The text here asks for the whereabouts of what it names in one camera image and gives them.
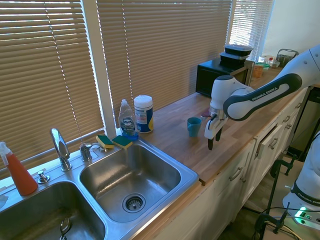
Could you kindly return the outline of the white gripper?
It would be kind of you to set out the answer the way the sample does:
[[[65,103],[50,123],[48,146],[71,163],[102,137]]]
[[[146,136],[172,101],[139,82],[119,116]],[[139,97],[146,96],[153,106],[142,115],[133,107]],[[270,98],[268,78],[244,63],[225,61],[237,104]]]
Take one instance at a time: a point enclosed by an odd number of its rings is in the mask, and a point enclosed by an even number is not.
[[[222,134],[222,129],[225,123],[227,122],[228,117],[222,114],[213,114],[206,124],[204,136],[208,139],[207,146],[211,151],[214,145],[214,139],[219,142]]]

